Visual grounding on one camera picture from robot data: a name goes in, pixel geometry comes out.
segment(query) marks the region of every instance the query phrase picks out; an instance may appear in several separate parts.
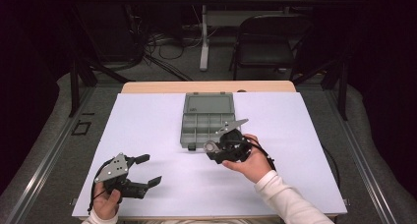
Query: desk leg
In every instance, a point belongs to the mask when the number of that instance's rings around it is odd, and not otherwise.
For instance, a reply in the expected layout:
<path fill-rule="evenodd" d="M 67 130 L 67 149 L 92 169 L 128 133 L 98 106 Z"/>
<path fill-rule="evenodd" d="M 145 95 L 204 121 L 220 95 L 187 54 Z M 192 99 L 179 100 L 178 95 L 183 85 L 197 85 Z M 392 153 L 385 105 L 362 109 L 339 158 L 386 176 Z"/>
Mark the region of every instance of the desk leg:
<path fill-rule="evenodd" d="M 200 71 L 206 71 L 208 69 L 209 62 L 209 40 L 208 40 L 208 17 L 207 17 L 207 7 L 203 6 L 202 11 L 202 28 L 203 28 L 203 47 L 202 47 L 202 57 L 200 59 Z"/>

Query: gray floor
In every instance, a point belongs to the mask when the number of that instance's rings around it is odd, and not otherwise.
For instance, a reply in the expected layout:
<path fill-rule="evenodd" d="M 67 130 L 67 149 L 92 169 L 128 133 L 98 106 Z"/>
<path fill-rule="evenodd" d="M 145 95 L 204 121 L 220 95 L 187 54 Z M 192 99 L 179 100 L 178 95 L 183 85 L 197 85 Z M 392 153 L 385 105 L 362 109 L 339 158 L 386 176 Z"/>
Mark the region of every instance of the gray floor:
<path fill-rule="evenodd" d="M 232 43 L 233 36 L 221 31 L 214 34 L 210 39 L 206 72 L 199 70 L 199 47 L 186 48 L 181 57 L 166 62 L 194 81 L 231 80 L 228 64 Z M 172 57 L 180 50 L 165 45 L 162 53 Z M 136 81 L 178 81 L 146 62 L 118 73 Z M 97 87 L 82 87 L 83 107 L 71 120 L 68 119 L 69 76 L 58 81 L 61 90 L 55 109 L 25 163 L 0 197 L 0 220 L 4 223 L 80 223 L 71 216 L 73 206 L 69 203 L 81 190 L 116 94 L 121 89 L 120 84 L 104 74 L 97 73 L 97 77 Z M 275 72 L 239 72 L 240 80 L 285 78 L 285 74 Z M 348 214 L 339 216 L 337 223 L 417 223 L 416 200 L 394 179 L 373 145 L 360 93 L 352 87 L 348 89 L 349 121 L 343 122 L 334 110 L 334 92 L 322 91 L 318 85 L 320 78 L 316 76 L 297 86 L 297 90 L 303 95 L 321 142 L 337 163 L 342 196 L 350 201 Z M 78 120 L 91 122 L 87 135 L 68 133 Z M 331 160 L 328 162 L 335 171 Z"/>

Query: dark background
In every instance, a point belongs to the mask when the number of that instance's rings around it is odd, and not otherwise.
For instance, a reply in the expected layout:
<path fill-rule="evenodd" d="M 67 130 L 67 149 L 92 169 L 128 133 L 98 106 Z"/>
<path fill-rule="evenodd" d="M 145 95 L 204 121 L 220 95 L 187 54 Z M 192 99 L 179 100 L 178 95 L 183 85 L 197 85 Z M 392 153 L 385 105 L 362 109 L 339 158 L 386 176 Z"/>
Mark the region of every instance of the dark background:
<path fill-rule="evenodd" d="M 348 80 L 363 95 L 378 151 L 400 184 L 417 197 L 417 127 L 414 126 L 417 121 L 417 9 L 415 0 L 376 1 L 377 8 L 368 14 L 367 24 L 362 27 L 365 35 L 355 48 Z M 116 31 L 109 38 L 124 40 L 119 42 L 125 47 L 112 49 L 106 44 L 110 40 L 105 38 L 108 29 L 80 27 L 72 12 L 63 7 L 57 9 L 45 0 L 0 0 L 3 119 L 0 147 L 2 157 L 6 158 L 0 164 L 1 193 L 47 121 L 58 97 L 56 81 L 69 72 L 77 50 L 100 61 L 128 62 L 141 58 L 132 54 L 141 46 L 126 32 L 130 27 L 122 19 L 125 11 L 122 7 L 112 12 L 87 12 L 83 11 L 86 7 L 79 8 L 78 15 L 87 24 L 99 18 L 97 13 L 101 19 L 108 15 L 109 20 L 116 21 Z M 181 36 L 181 22 L 194 16 L 181 12 L 180 6 L 161 5 L 159 9 L 143 10 L 151 17 L 147 19 L 148 25 L 162 31 L 169 27 L 169 34 L 174 36 Z M 312 54 L 306 55 L 304 61 L 311 65 L 333 55 L 333 50 L 342 46 L 347 33 L 355 28 L 355 21 L 360 20 L 352 10 L 316 9 L 315 14 L 319 19 L 327 18 L 322 19 L 319 25 L 322 29 L 312 44 L 323 46 L 323 41 L 327 41 L 328 45 L 322 48 L 326 53 L 308 51 Z M 104 39 L 91 43 L 86 32 Z"/>

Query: white table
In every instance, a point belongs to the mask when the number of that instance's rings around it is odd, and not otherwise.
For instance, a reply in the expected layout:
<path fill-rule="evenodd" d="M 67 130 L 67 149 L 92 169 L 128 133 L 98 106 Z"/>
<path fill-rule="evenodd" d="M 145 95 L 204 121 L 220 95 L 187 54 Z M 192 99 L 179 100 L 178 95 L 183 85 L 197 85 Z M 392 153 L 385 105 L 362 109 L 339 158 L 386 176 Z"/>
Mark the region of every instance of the white table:
<path fill-rule="evenodd" d="M 199 85 L 214 85 L 217 91 L 230 82 L 178 83 L 190 91 Z M 255 87 L 245 85 L 248 91 Z M 265 82 L 271 86 L 274 82 Z M 176 83 L 157 84 L 176 88 Z M 128 156 L 150 154 L 150 161 L 133 165 L 128 178 L 145 183 L 162 176 L 144 199 L 124 198 L 120 219 L 223 219 L 274 217 L 243 175 L 217 165 L 202 150 L 181 147 L 180 132 L 185 93 L 129 93 L 141 83 L 119 94 L 96 150 L 73 216 L 88 216 L 89 193 L 98 168 L 123 152 Z M 248 118 L 243 133 L 258 136 L 263 148 L 275 159 L 278 173 L 323 213 L 346 213 L 340 192 L 320 146 L 301 95 L 297 92 L 233 93 L 237 119 Z"/>
<path fill-rule="evenodd" d="M 208 39 L 208 26 L 239 26 L 244 20 L 249 17 L 261 15 L 261 14 L 277 14 L 276 11 L 250 11 L 250 12 L 237 12 L 237 11 L 212 11 L 207 10 L 207 6 L 203 5 L 202 10 L 202 30 L 203 30 L 203 46 L 202 56 L 200 60 L 200 70 L 206 71 L 208 69 L 209 60 L 209 39 Z"/>

